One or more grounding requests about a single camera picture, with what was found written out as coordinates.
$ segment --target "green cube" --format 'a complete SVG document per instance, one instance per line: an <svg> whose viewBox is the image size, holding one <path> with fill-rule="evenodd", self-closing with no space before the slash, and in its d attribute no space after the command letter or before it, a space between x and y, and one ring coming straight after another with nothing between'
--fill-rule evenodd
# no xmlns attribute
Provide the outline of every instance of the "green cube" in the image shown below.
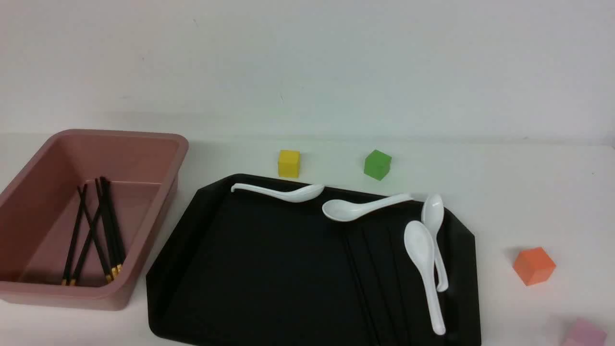
<svg viewBox="0 0 615 346"><path fill-rule="evenodd" d="M365 158L363 173L378 180L382 180L391 169L391 157L382 151L374 150Z"/></svg>

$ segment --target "white ceramic spoon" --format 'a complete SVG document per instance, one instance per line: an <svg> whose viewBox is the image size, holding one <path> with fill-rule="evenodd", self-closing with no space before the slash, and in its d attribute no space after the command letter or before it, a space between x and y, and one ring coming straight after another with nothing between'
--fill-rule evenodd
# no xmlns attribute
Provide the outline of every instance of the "white ceramic spoon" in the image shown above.
<svg viewBox="0 0 615 346"><path fill-rule="evenodd" d="M440 195L430 195L427 197L425 204L423 204L421 222L427 227L429 233L431 233L431 238L434 240L435 269L438 271L438 286L436 290L438 292L444 292L448 289L448 275L446 274L444 260L442 260L442 254L440 253L440 247L438 247L438 231L440 231L442 226L442 220L444 220L442 197Z"/></svg>
<svg viewBox="0 0 615 346"><path fill-rule="evenodd" d="M409 193L400 193L391 197L379 199L369 203L351 203L341 199L332 199L322 205L322 212L329 219L348 222L358 219L359 217L371 213L375 210L391 206L393 204L411 200Z"/></svg>
<svg viewBox="0 0 615 346"><path fill-rule="evenodd" d="M309 201L310 199L314 199L318 197L322 193L322 190L325 189L325 186L324 185L308 185L306 187L302 187L295 191L281 192L281 191L271 190L271 189L256 186L256 185L237 183L231 187L231 192L235 192L235 190L237 189L260 193L262 195L267 195L273 198L281 199L282 201L286 201L286 202L300 203L300 202Z"/></svg>
<svg viewBox="0 0 615 346"><path fill-rule="evenodd" d="M429 230L418 221L411 221L406 226L403 234L403 243L406 246L408 256L419 270L425 286L427 306L434 333L444 335L446 327L442 318L438 293L435 291L434 278L434 240Z"/></svg>

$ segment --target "pink cube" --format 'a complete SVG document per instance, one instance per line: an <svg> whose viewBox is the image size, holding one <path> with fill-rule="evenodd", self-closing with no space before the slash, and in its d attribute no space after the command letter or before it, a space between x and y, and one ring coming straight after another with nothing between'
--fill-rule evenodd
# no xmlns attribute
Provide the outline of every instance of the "pink cube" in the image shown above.
<svg viewBox="0 0 615 346"><path fill-rule="evenodd" d="M579 318L568 331L562 346L604 346L606 332L592 323Z"/></svg>

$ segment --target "black tray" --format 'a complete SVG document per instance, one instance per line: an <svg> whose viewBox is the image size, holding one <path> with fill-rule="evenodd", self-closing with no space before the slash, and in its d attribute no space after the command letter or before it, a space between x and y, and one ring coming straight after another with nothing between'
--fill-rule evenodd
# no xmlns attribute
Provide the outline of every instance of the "black tray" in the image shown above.
<svg viewBox="0 0 615 346"><path fill-rule="evenodd" d="M293 204L231 193L234 183L305 186L237 174L197 191L147 274L156 335L211 346L481 344L474 236L450 211L438 234L450 287L439 294L446 335L437 336L403 247L422 203L338 223L324 202L382 196L326 188Z"/></svg>

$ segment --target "black chopstick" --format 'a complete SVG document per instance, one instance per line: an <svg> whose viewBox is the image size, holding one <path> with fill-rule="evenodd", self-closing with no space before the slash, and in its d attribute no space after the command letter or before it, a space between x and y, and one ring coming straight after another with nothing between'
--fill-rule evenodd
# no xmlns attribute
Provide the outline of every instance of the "black chopstick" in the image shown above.
<svg viewBox="0 0 615 346"><path fill-rule="evenodd" d="M96 194L98 195L98 207L100 208L100 214L103 218L103 228L105 231L105 239L107 241L107 251L109 252L109 262L111 263L111 275L113 278L117 278L117 249L114 239L113 224L109 215L109 209L105 203L103 197L103 190L99 184L98 179L94 180L96 184Z"/></svg>
<svg viewBox="0 0 615 346"><path fill-rule="evenodd" d="M83 186L83 194L87 192L87 185ZM71 281L71 269L73 269L73 256L75 253L75 245L79 236L79 227L81 226L81 218L83 216L83 210L85 208L83 200L81 199L81 192L79 192L79 209L77 210L77 218L73 227L73 236L71 237L71 244L68 246L68 255L66 256L66 264L64 265L64 275L62 276L62 286L66 286Z"/></svg>
<svg viewBox="0 0 615 346"><path fill-rule="evenodd" d="M105 279L107 280L107 283L110 283L112 281L111 270L109 269L109 265L107 264L107 261L105 259L105 252L103 251L103 247L100 245L100 241L98 240L98 236L96 234L96 225L98 222L97 215L100 215L100 212L99 212L100 206L98 206L98 209L96 210L96 213L94 215L94 220L92 220L92 218L90 218L90 213L87 211L87 206L85 205L85 192L83 194L79 192L79 196L81 197L81 203L83 203L84 205L83 210L85 214L85 219L87 220L87 224L90 227L90 233L92 234L92 236L90 237L90 241L86 240L87 247L89 247L90 242L94 240L94 247L96 247L96 252L98 253L98 259L100 260L100 266L103 268L103 273L105 274Z"/></svg>
<svg viewBox="0 0 615 346"><path fill-rule="evenodd" d="M117 215L115 213L115 207L113 206L113 202L111 199L111 182L105 177L100 177L100 183L103 190L103 197L105 198L105 202L107 203L107 208L109 210L111 225L113 226L113 232L116 240L116 250L118 257L117 272L119 273L122 271L122 264L124 264L124 260L126 259L126 251L124 249L124 242L122 241L122 233L119 231L119 226L117 224Z"/></svg>
<svg viewBox="0 0 615 346"><path fill-rule="evenodd" d="M81 254L79 255L79 260L77 260L77 266L75 267L73 278L71 279L71 286L75 286L77 283L77 280L81 276L81 270L83 269L83 264L85 263L85 258L87 257L87 251L90 249L90 243L92 242L92 238L95 236L92 230L96 228L96 223L98 223L99 216L100 216L100 207L96 209L96 213L94 213L94 219L92 220L92 226L90 226L90 231L87 233L87 237L85 238L85 242L83 243L83 247L81 248Z"/></svg>

